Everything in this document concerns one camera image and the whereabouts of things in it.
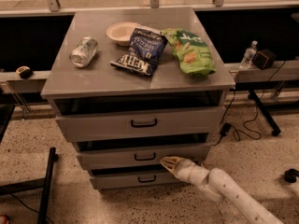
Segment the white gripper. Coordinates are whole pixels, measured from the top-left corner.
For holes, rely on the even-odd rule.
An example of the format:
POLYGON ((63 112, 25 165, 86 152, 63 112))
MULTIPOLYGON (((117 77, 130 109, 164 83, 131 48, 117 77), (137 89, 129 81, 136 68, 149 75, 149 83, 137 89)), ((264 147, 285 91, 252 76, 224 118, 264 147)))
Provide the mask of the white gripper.
POLYGON ((193 161, 177 156, 163 157, 161 165, 172 175, 181 181, 193 185, 205 185, 209 174, 208 169, 203 168, 193 161))

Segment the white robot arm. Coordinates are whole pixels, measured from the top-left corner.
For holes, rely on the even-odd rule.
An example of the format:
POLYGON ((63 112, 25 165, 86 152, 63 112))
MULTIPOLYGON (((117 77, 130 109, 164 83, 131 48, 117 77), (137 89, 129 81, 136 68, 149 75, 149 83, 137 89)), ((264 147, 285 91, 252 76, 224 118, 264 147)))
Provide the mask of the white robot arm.
POLYGON ((163 157, 160 163, 178 180, 196 186, 209 200, 219 203, 228 199, 249 224, 283 224, 222 169, 208 170, 189 159, 177 156, 163 157))

